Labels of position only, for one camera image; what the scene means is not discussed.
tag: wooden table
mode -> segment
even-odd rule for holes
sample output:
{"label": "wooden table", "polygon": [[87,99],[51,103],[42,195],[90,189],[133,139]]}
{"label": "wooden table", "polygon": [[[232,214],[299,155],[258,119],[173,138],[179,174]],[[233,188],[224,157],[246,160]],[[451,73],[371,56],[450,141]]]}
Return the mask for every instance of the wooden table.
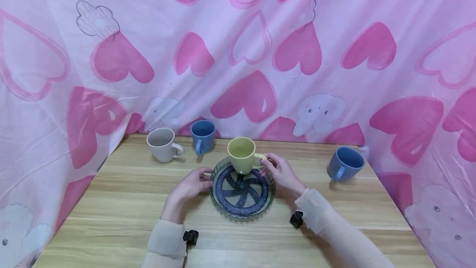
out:
{"label": "wooden table", "polygon": [[[190,170],[215,167],[229,140],[197,157],[191,138],[178,137],[182,159],[161,164],[145,136],[126,137],[107,159],[83,198],[51,240],[35,268],[140,267],[147,241],[168,193]],[[326,165],[336,146],[257,141],[257,151],[287,158],[298,177],[314,187],[363,231],[397,267],[435,267],[368,164],[347,183],[329,182]],[[330,246],[306,227],[289,224],[294,201],[284,190],[262,217],[226,218],[209,195],[190,200],[186,228],[198,230],[185,268],[342,267]]]}

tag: glass plate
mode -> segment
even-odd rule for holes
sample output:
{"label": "glass plate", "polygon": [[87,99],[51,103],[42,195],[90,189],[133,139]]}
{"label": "glass plate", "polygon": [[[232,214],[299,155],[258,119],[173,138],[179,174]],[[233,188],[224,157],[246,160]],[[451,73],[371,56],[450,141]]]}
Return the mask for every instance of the glass plate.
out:
{"label": "glass plate", "polygon": [[228,217],[248,220],[261,215],[271,205],[276,184],[273,177],[253,169],[247,175],[238,174],[229,158],[220,161],[211,174],[211,197]]}

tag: white mug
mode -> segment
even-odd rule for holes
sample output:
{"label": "white mug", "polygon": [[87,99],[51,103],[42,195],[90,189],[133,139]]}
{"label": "white mug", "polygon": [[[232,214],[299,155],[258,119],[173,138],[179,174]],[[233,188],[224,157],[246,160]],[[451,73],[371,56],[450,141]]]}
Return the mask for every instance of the white mug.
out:
{"label": "white mug", "polygon": [[157,128],[147,135],[147,145],[149,145],[150,151],[162,163],[168,163],[183,155],[183,147],[174,143],[174,140],[174,131],[166,127]]}

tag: hand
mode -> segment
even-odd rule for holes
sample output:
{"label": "hand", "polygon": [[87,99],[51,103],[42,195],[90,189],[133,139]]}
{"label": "hand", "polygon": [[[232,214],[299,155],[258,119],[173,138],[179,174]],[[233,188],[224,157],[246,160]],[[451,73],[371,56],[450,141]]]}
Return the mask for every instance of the hand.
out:
{"label": "hand", "polygon": [[211,181],[210,175],[206,175],[206,173],[212,172],[213,170],[207,167],[201,167],[191,171],[175,186],[170,196],[184,202],[210,189],[213,185],[213,181]]}
{"label": "hand", "polygon": [[265,176],[265,174],[272,175],[276,183],[290,190],[296,198],[300,197],[306,189],[306,186],[294,174],[289,162],[274,153],[265,153],[265,155],[275,162],[276,166],[269,160],[262,159],[261,163],[265,165],[265,167],[260,170],[261,176]]}
{"label": "hand", "polygon": [[191,171],[172,190],[165,201],[160,219],[179,224],[183,203],[201,192],[207,191],[213,185],[210,175],[213,170],[201,167]]}

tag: yellow mug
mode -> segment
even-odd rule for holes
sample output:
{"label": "yellow mug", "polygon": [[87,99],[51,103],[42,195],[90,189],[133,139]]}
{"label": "yellow mug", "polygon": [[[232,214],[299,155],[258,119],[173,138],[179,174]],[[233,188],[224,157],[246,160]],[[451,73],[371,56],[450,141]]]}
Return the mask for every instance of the yellow mug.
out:
{"label": "yellow mug", "polygon": [[238,174],[246,175],[253,169],[262,168],[261,159],[266,159],[265,155],[255,153],[253,140],[243,136],[231,140],[227,149],[231,164]]}

